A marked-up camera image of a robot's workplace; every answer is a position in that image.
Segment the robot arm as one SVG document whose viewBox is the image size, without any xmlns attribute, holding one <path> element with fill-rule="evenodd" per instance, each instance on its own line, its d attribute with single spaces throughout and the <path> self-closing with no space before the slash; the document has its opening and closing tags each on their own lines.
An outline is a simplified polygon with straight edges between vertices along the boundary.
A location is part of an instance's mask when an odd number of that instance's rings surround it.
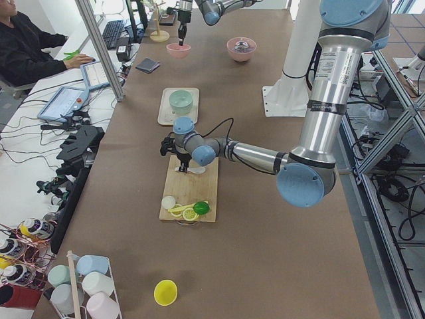
<svg viewBox="0 0 425 319">
<path fill-rule="evenodd" d="M 388 41 L 390 1 L 322 1 L 318 7 L 321 47 L 318 68 L 299 144 L 282 153 L 245 144 L 228 137 L 206 138 L 193 121 L 181 116 L 162 141 L 160 153 L 172 153 L 180 170 L 190 161 L 206 166 L 217 157 L 239 161 L 277 177 L 280 195 L 296 207 L 319 203 L 335 185 L 333 143 L 357 73 L 361 55 L 383 48 Z"/>
<path fill-rule="evenodd" d="M 259 1 L 256 0 L 230 0 L 230 1 L 208 1 L 196 0 L 197 8 L 201 12 L 204 22 L 208 26 L 213 26 L 220 21 L 220 18 L 237 9 L 251 7 Z M 180 22 L 178 28 L 179 46 L 183 46 L 187 35 L 187 25 L 191 22 L 193 10 L 192 0 L 177 1 L 174 7 L 168 7 L 167 14 L 175 12 L 177 20 Z"/>
</svg>

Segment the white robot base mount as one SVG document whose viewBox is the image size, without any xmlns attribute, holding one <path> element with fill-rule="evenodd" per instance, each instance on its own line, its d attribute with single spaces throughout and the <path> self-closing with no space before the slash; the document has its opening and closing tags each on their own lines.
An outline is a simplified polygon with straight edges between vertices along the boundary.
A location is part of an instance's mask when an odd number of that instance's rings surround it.
<svg viewBox="0 0 425 319">
<path fill-rule="evenodd" d="M 282 75 L 273 86 L 263 87 L 267 117 L 304 117 L 309 100 L 305 76 L 321 28 L 319 1 L 299 2 Z"/>
</svg>

